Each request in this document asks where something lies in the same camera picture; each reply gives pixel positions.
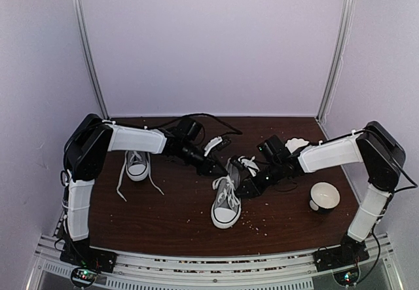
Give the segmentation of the grey sneaker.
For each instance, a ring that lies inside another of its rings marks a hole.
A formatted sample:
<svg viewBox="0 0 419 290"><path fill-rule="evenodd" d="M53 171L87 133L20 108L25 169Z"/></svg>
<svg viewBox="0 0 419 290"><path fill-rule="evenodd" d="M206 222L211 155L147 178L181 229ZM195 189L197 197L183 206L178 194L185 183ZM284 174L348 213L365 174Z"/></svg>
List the grey sneaker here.
<svg viewBox="0 0 419 290"><path fill-rule="evenodd" d="M212 183L213 190L217 191L215 200L211 206L211 220L219 229L232 227L240 218L242 211L241 200L236 196L235 190L240 185L239 169L227 160L225 169L226 176L219 177Z"/></svg>
<svg viewBox="0 0 419 290"><path fill-rule="evenodd" d="M120 191L124 175L127 175L128 178L134 182L144 181L148 178L151 185L161 195L165 195L163 190L155 184L151 176L151 156L149 153L141 151L125 151L124 153L124 163L118 178L116 192L125 202L127 202L126 197Z"/></svg>

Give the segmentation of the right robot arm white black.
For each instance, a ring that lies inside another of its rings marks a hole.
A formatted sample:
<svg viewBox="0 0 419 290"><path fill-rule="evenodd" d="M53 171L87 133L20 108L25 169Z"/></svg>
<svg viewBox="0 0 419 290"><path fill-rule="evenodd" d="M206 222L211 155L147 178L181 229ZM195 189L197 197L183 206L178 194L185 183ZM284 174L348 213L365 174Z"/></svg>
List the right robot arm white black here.
<svg viewBox="0 0 419 290"><path fill-rule="evenodd" d="M360 130L317 143L302 138L283 142L273 135L258 145L268 162L259 172L243 179L235 190L239 198L260 196L282 179L319 170L362 163L368 173L368 189L358 211L336 250L340 264L350 264L361 253L361 245L396 192L404 173L405 150L377 121Z"/></svg>

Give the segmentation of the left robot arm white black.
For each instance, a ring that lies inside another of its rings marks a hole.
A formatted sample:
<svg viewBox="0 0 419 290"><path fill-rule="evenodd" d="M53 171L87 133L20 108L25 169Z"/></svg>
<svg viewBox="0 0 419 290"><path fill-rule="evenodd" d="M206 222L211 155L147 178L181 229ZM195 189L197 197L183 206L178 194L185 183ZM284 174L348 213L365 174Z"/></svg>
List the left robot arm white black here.
<svg viewBox="0 0 419 290"><path fill-rule="evenodd" d="M222 163L192 144L201 124L191 118L168 130L123 126L104 120L94 113L86 115L64 147L65 211L64 225L69 256L79 266L94 261L90 248L88 214L92 187L100 175L107 153L128 151L174 156L195 167L198 175L223 177L227 175Z"/></svg>

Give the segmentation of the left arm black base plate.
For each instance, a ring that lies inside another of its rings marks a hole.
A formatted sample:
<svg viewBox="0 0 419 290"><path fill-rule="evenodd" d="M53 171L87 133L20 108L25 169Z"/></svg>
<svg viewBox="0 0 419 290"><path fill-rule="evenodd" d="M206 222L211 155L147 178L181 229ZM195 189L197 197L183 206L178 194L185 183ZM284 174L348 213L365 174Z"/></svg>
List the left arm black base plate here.
<svg viewBox="0 0 419 290"><path fill-rule="evenodd" d="M96 272L112 273L115 267L117 254L112 251L88 248L77 250L71 245L64 245L60 260L74 266L81 266Z"/></svg>

